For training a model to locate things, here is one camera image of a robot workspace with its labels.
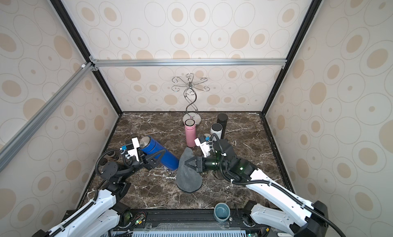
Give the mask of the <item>blue thermos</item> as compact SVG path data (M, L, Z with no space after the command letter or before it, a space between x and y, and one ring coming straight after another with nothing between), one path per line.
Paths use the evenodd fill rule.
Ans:
M162 164L170 170L178 169L179 159L151 136L143 137L139 143L141 150L145 154L144 162L151 168Z

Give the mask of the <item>grey wiping cloth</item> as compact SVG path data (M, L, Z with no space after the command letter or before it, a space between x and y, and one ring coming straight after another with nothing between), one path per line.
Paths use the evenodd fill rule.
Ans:
M192 149L186 147L179 160L179 166L176 175L177 187L185 193L194 193L202 186L202 177L194 169L185 164L189 159L194 158Z

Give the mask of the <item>white thermos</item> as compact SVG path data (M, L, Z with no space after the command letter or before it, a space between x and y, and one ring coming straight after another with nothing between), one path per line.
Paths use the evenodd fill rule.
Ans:
M223 126L220 123L214 123L211 126L210 134L211 135L216 134L218 136L218 138L221 139L222 131L223 131Z

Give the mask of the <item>pink thermos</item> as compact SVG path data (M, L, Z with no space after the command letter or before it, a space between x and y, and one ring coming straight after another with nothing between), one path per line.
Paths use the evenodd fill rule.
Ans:
M185 136L186 136L186 144L188 147L195 147L195 139L196 135L196 123L193 119L187 119L184 122L185 125Z

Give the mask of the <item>black thermos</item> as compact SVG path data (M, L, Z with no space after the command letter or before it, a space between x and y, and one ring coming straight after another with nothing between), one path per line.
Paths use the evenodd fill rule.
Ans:
M225 137L227 122L228 122L228 115L225 113L219 113L217 116L217 123L219 123L222 126L222 133L221 133L222 139L224 139Z

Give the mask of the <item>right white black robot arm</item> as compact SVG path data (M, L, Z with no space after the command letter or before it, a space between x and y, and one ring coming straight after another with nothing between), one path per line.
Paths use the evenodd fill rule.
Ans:
M201 174L217 171L232 185L244 186L273 203L278 209L249 201L243 208L243 222L247 226L267 225L294 237L324 237L328 228L339 236L344 232L328 217L327 206L311 202L276 183L255 164L236 155L226 139L204 141L199 145L202 156L186 148L181 155L177 172L177 187L185 193L194 193L202 186Z

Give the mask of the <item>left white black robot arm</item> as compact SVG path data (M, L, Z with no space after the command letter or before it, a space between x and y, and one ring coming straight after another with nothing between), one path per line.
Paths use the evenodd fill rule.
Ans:
M145 213L133 215L131 209L121 203L131 184L127 178L142 168L151 170L158 166L165 150L151 155L141 149L135 149L136 156L127 157L126 150L121 151L123 161L107 161L102 163L106 155L115 153L110 150L102 154L96 164L97 173L103 182L95 190L95 196L79 210L73 212L60 224L48 231L38 230L36 237L100 237L112 235L113 229L129 231L133 226L142 223Z

